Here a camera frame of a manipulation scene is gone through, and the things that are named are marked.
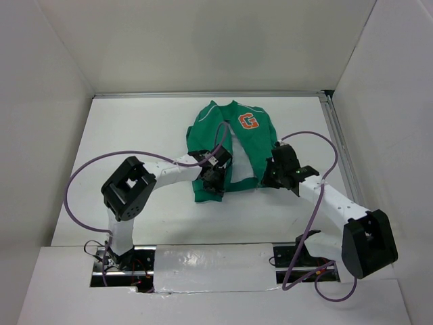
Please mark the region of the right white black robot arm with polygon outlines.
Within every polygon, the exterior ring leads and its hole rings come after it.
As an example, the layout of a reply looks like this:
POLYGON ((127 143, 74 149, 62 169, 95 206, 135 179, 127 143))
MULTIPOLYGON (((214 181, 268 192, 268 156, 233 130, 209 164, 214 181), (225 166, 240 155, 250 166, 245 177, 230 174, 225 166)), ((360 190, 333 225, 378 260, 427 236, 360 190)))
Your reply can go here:
POLYGON ((277 143, 267 159, 263 185, 285 188, 313 204, 314 214, 323 213, 340 231, 332 236, 307 228, 296 239, 289 264, 311 265, 317 258, 339 261, 356 279, 363 279, 398 259, 390 220, 382 210, 370 211, 329 185, 311 166, 302 167, 293 147, 277 143))

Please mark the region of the green jacket with grey lining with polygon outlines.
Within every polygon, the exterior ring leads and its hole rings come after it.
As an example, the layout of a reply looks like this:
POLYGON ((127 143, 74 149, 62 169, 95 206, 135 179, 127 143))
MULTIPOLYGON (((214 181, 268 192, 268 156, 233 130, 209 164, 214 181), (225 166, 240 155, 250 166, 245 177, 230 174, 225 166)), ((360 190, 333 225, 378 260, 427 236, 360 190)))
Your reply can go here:
POLYGON ((224 106, 211 101, 188 128, 187 149, 190 152, 213 150, 224 135, 222 122, 229 125, 223 147, 232 155, 232 163, 226 169, 224 192, 261 187, 267 159, 277 142, 270 116, 263 108, 237 101, 224 106))

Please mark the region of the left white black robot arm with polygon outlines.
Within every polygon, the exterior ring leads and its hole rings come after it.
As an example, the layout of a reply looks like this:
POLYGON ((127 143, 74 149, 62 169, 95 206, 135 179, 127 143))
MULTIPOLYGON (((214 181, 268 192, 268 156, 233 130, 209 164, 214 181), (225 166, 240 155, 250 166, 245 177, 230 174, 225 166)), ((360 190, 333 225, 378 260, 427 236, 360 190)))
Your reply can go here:
POLYGON ((134 260, 134 219, 144 209, 151 193, 164 186, 199 180, 204 190, 217 196, 224 193, 227 169, 232 155, 224 147, 189 152, 173 162, 141 162, 130 156, 102 186, 108 210, 110 263, 128 269, 134 260))

